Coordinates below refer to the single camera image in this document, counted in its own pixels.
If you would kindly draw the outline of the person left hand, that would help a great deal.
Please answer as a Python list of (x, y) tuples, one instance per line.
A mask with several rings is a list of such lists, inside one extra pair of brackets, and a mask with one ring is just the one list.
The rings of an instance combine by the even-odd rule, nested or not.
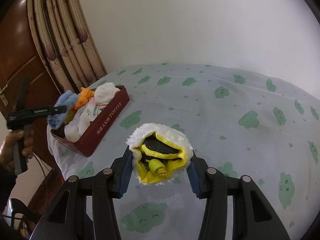
[(14, 145), (16, 141), (24, 139), (24, 149), (22, 155), (28, 159), (33, 158), (33, 135), (34, 132), (31, 129), (30, 134), (25, 138), (24, 130), (10, 131), (1, 145), (1, 165), (9, 173), (13, 173), (15, 170), (13, 161)]

